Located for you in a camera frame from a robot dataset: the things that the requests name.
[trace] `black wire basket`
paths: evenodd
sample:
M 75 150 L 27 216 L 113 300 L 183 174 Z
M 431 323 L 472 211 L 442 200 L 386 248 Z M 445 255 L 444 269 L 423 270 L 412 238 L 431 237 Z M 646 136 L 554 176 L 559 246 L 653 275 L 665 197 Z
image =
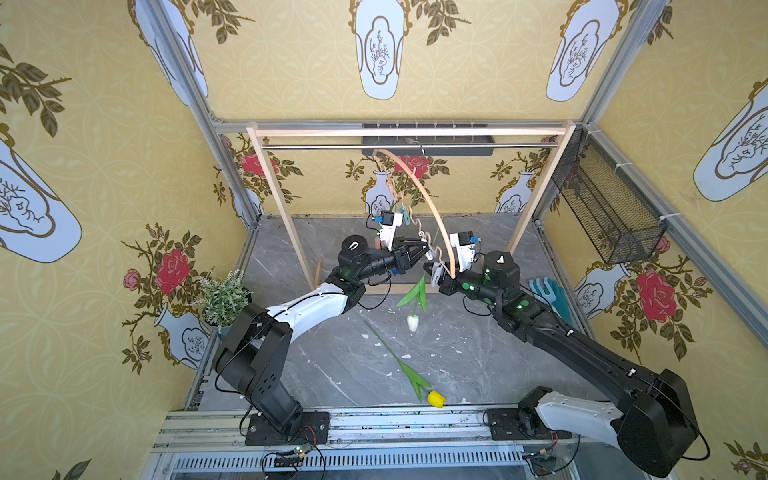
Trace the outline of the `black wire basket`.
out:
M 589 138 L 580 154 L 563 155 L 552 180 L 609 265 L 647 259 L 667 231 L 661 213 Z

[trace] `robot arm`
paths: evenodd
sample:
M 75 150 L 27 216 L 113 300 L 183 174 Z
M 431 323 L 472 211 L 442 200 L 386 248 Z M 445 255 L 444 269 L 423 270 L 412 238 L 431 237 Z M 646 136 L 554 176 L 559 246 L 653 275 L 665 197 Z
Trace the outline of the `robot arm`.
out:
M 233 323 L 216 352 L 214 369 L 277 432 L 295 436 L 303 411 L 280 381 L 291 342 L 354 307 L 366 291 L 363 280 L 404 272 L 429 251 L 421 239 L 395 238 L 391 248 L 368 248 L 365 237 L 351 235 L 342 242 L 339 266 L 315 290 L 266 309 L 251 303 Z M 254 340 L 261 338 L 263 342 L 256 346 Z
M 432 265 L 424 266 L 428 273 Z M 543 349 L 600 389 L 610 402 L 572 399 L 539 387 L 521 401 L 522 425 L 541 422 L 621 449 L 638 467 L 666 477 L 698 436 L 685 381 L 670 370 L 656 374 L 574 330 L 520 289 L 520 268 L 509 252 L 489 252 L 481 273 L 442 274 L 439 291 L 484 300 L 496 322 Z

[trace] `mounting plate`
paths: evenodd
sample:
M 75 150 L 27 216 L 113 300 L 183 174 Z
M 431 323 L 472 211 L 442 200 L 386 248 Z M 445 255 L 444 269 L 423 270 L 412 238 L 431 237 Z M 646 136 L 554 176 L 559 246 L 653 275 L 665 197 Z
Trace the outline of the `mounting plate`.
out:
M 543 425 L 537 425 L 534 435 L 526 436 L 520 429 L 520 409 L 488 409 L 488 427 L 494 440 L 551 440 L 550 431 Z M 567 440 L 573 435 L 565 430 L 558 430 L 558 438 Z
M 304 443 L 304 436 L 306 436 L 310 443 L 315 442 L 317 445 L 323 445 L 328 442 L 328 428 L 329 428 L 330 415 L 328 412 L 304 412 L 301 414 L 301 422 L 299 425 L 309 425 L 315 432 L 315 437 L 312 437 L 312 432 L 304 427 L 300 427 L 298 443 Z M 281 434 L 275 432 L 275 429 L 266 421 L 263 416 L 253 414 L 250 416 L 250 424 L 248 425 L 248 434 L 245 437 L 245 444 L 248 446 L 255 445 L 290 445 L 297 443 L 297 439 L 287 439 Z

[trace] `wallpaper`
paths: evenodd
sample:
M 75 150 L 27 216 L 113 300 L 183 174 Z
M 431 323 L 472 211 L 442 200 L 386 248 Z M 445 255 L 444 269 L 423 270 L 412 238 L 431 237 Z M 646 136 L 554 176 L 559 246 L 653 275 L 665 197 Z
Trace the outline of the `wallpaper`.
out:
M 680 480 L 764 480 L 768 351 L 693 262 L 663 237 L 649 260 L 606 266 L 565 202 L 545 227 L 598 342 L 685 380 L 712 455 L 680 460 Z M 687 456 L 705 451 L 699 439 Z
M 165 3 L 192 32 L 214 114 L 265 120 L 578 118 L 633 13 L 629 0 Z
M 336 138 L 329 141 L 344 142 Z M 552 142 L 549 138 L 517 137 L 522 142 Z M 265 214 L 278 214 L 266 177 L 245 134 L 225 137 L 246 189 Z M 403 196 L 402 205 L 426 214 L 415 185 L 393 162 L 360 151 L 265 151 L 293 215 L 360 215 L 393 208 L 386 173 Z M 432 198 L 441 214 L 518 213 L 525 207 L 536 179 L 552 149 L 497 148 L 487 157 L 401 157 Z M 219 190 L 217 197 L 225 197 Z
M 600 128 L 768 301 L 768 4 L 674 0 Z
M 242 223 L 125 1 L 2 2 L 0 71 L 0 478 L 138 478 Z

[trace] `wooden clothes rack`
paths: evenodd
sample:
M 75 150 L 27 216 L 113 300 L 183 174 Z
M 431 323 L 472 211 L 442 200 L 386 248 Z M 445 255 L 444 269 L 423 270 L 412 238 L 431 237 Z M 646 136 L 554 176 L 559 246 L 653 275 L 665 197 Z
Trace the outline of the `wooden clothes rack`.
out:
M 554 169 L 558 166 L 560 158 L 563 156 L 565 148 L 568 146 L 568 142 L 571 139 L 571 135 L 574 133 L 576 125 L 573 121 L 567 120 L 563 123 L 562 127 L 449 127 L 449 128 L 346 128 L 346 129 L 310 129 L 310 130 L 260 130 L 257 125 L 249 126 L 247 128 L 248 135 L 250 136 L 253 149 L 256 151 L 256 156 L 259 158 L 261 168 L 266 175 L 266 182 L 270 185 L 270 190 L 275 197 L 275 203 L 277 204 L 277 210 L 280 212 L 280 217 L 283 218 L 283 223 L 288 231 L 288 237 L 290 237 L 293 249 L 296 251 L 296 256 L 299 258 L 299 265 L 304 272 L 307 284 L 310 289 L 314 289 L 320 282 L 320 269 L 322 264 L 318 264 L 315 273 L 310 269 L 310 262 L 306 258 L 304 248 L 299 239 L 299 234 L 296 232 L 296 226 L 293 223 L 293 218 L 288 212 L 285 197 L 280 189 L 280 185 L 277 183 L 277 176 L 272 165 L 269 165 L 269 157 L 266 155 L 262 138 L 269 137 L 391 137 L 391 136 L 423 136 L 423 137 L 453 137 L 455 135 L 505 135 L 505 136 L 539 136 L 539 137 L 551 137 L 558 136 L 558 147 L 554 152 L 554 155 L 549 155 L 547 163 L 541 169 L 541 173 L 536 182 L 536 187 L 531 193 L 531 199 L 522 211 L 522 215 L 518 221 L 518 225 L 515 228 L 515 232 L 512 234 L 509 244 L 507 245 L 507 251 L 510 253 L 515 252 L 515 249 L 520 244 L 520 239 L 525 232 L 525 228 L 533 217 L 534 210 L 541 201 L 541 196 L 544 194 L 549 180 L 554 173 Z M 390 293 L 392 294 L 404 294 L 408 293 L 413 287 L 412 283 L 394 283 Z M 387 285 L 377 285 L 373 287 L 366 287 L 366 293 L 368 294 L 384 294 L 387 291 Z M 434 293 L 437 289 L 428 287 L 427 293 Z

